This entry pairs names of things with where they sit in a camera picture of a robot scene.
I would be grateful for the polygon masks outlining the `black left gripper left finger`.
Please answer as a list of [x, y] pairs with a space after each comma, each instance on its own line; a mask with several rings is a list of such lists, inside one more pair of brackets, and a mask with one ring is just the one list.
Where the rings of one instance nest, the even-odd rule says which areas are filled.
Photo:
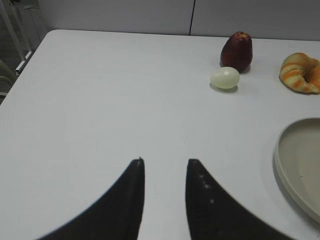
[[130, 162], [94, 204], [44, 240], [136, 240], [145, 202], [145, 164]]

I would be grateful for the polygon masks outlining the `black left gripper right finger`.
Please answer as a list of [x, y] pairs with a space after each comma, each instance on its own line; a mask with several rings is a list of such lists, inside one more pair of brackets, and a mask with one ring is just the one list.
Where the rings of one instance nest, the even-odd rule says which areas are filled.
[[185, 206], [193, 240], [288, 240], [241, 206], [198, 159], [189, 159]]

